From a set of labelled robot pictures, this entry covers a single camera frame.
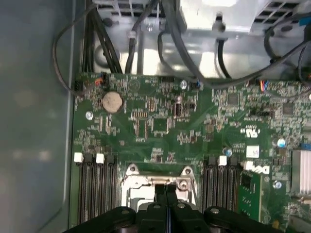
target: motherboard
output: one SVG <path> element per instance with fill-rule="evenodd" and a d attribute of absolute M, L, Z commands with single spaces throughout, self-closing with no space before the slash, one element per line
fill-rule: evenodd
<path fill-rule="evenodd" d="M 137 211 L 157 183 L 176 184 L 178 199 L 200 211 L 221 206 L 283 231 L 290 216 L 311 221 L 308 95 L 96 73 L 79 74 L 74 88 L 98 78 L 74 102 L 70 226 L 120 205 Z M 307 90 L 285 81 L 267 89 Z"/>

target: heatsink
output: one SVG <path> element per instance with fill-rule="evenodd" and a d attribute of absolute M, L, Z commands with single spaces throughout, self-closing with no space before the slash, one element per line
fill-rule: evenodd
<path fill-rule="evenodd" d="M 311 195 L 311 151 L 294 150 L 292 153 L 292 192 Z"/>

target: label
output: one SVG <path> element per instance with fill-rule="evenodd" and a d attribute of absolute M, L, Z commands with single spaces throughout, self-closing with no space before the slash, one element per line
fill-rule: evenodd
<path fill-rule="evenodd" d="M 259 158 L 259 145 L 247 146 L 246 147 L 246 157 L 258 159 Z"/>

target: green circuit board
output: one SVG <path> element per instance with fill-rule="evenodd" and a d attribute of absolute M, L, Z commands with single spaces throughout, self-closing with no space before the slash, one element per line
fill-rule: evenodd
<path fill-rule="evenodd" d="M 79 74 L 76 89 L 99 77 Z M 268 90 L 292 96 L 307 89 L 298 82 L 270 81 Z M 309 96 L 271 98 L 255 84 L 215 90 L 201 83 L 185 87 L 173 77 L 105 74 L 101 85 L 75 98 L 72 153 L 114 156 L 116 206 L 131 163 L 148 174 L 178 174 L 191 166 L 200 203 L 206 159 L 228 155 L 241 170 L 253 162 L 254 168 L 241 174 L 235 211 L 285 230 L 292 207 L 311 220 L 310 205 L 291 199 L 292 150 L 311 142 L 310 112 Z M 286 146 L 278 147 L 279 139 Z M 81 171 L 72 164 L 70 225 L 75 226 Z M 281 188 L 275 188 L 276 181 Z"/>

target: logo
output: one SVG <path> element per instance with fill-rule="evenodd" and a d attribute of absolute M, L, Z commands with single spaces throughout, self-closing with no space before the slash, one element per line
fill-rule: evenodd
<path fill-rule="evenodd" d="M 270 167 L 269 166 L 254 166 L 252 167 L 252 171 L 255 172 L 255 173 L 263 173 L 263 174 L 266 174 L 268 175 L 270 173 Z"/>
<path fill-rule="evenodd" d="M 260 133 L 260 129 L 256 131 L 256 129 L 241 129 L 241 133 L 244 133 L 248 138 L 257 138 Z"/>

